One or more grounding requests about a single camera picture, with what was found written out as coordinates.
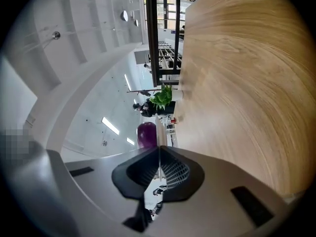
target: wood grain surface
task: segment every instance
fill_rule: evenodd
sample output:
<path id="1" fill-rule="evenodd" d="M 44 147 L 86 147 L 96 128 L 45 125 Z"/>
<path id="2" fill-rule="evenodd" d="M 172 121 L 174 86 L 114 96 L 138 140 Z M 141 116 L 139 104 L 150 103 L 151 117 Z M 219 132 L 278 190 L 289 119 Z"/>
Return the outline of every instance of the wood grain surface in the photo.
<path id="1" fill-rule="evenodd" d="M 230 161 L 280 195 L 316 168 L 316 52 L 289 0 L 198 0 L 186 11 L 179 148 Z"/>

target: potted plant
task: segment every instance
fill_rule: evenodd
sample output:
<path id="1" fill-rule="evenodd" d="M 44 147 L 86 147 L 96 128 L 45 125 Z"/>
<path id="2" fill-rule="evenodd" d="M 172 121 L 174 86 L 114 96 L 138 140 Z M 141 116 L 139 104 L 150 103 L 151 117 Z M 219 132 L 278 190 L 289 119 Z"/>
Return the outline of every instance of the potted plant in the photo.
<path id="1" fill-rule="evenodd" d="M 171 101 L 182 99 L 183 92 L 181 90 L 172 89 L 170 85 L 162 85 L 161 92 L 154 94 L 150 101 L 156 105 L 157 109 L 165 109 Z"/>

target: white plant pot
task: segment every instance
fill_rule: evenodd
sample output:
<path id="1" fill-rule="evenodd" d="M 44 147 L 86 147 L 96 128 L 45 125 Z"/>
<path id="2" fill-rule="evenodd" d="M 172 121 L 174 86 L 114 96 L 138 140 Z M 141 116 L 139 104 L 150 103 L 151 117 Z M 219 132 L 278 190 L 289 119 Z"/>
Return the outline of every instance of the white plant pot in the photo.
<path id="1" fill-rule="evenodd" d="M 177 90 L 177 89 L 172 90 L 172 97 L 171 97 L 172 101 L 181 100 L 182 98 L 183 98 L 183 91 Z"/>

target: purple object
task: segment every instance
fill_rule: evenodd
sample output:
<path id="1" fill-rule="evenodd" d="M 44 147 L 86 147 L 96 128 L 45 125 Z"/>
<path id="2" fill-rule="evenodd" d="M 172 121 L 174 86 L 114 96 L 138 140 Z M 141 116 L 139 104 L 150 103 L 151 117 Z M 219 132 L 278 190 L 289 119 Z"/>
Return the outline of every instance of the purple object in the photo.
<path id="1" fill-rule="evenodd" d="M 144 122 L 137 127 L 137 142 L 140 148 L 153 148 L 157 146 L 156 125 Z"/>

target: green plant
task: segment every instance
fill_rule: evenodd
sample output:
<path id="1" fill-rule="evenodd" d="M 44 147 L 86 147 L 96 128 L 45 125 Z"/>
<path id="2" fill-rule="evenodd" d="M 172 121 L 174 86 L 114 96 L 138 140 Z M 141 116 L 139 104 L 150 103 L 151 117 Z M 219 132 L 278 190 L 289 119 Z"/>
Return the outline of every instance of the green plant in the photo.
<path id="1" fill-rule="evenodd" d="M 150 101 L 156 105 L 156 108 L 164 109 L 166 105 L 171 102 L 172 88 L 168 85 L 161 86 L 161 92 L 154 94 L 154 97 L 150 98 Z"/>

